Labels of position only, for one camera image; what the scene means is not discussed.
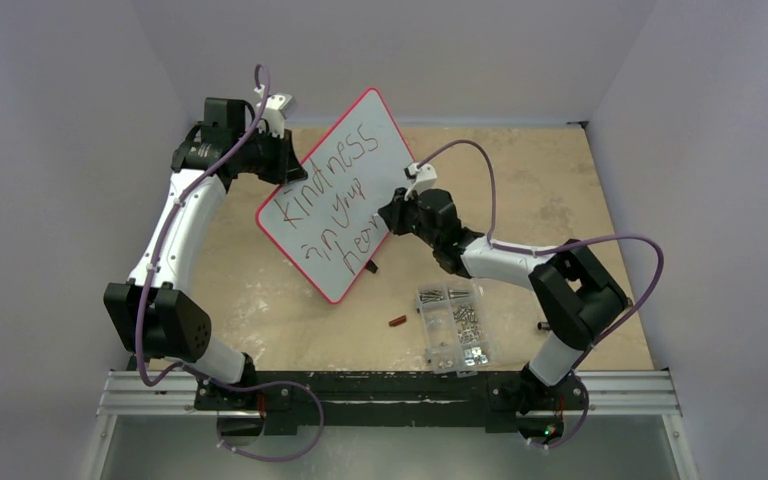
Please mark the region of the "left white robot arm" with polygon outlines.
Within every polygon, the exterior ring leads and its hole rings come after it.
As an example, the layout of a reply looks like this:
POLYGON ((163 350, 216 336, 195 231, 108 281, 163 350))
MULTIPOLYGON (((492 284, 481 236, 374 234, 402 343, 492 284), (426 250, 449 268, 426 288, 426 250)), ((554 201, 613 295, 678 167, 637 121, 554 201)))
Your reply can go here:
POLYGON ((307 177, 285 121, 295 106, 285 93, 257 104, 208 97, 174 151, 169 192, 152 237, 123 283, 109 283, 104 306, 124 346, 138 359, 165 359, 220 382, 232 408, 257 399, 246 354, 216 338, 209 315, 190 297, 197 254, 208 226, 241 174, 284 186, 307 177))

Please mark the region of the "red marker cap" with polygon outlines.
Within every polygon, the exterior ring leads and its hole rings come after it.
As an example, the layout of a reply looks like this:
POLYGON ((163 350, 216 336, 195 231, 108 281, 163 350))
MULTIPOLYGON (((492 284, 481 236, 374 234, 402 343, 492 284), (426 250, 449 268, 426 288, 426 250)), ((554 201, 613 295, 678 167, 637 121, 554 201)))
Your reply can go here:
POLYGON ((405 315, 399 316, 391 321, 388 322, 389 327, 397 327, 402 324, 404 324, 407 321, 407 317, 405 315))

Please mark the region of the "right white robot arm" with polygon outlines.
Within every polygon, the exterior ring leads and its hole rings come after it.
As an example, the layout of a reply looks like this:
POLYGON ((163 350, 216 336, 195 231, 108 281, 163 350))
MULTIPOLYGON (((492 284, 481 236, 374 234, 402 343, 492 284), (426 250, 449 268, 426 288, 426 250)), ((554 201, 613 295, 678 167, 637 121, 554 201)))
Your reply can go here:
POLYGON ((490 279, 531 290, 551 332, 523 369, 521 392, 536 407, 556 399, 560 382, 575 363, 630 305, 624 290, 595 254, 574 240, 547 255, 514 244, 492 245, 465 227, 449 192, 420 194, 399 188, 378 211, 394 235, 411 234, 432 250, 447 273, 490 279))

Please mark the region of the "pink framed whiteboard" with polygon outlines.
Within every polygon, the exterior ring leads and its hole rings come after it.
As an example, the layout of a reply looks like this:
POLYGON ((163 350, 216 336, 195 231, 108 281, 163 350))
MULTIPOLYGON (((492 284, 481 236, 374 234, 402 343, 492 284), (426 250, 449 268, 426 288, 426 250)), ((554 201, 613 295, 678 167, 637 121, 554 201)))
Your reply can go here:
POLYGON ((331 304, 389 234, 378 215, 414 157, 378 89, 368 88, 302 160, 307 178, 258 208, 260 230, 331 304))

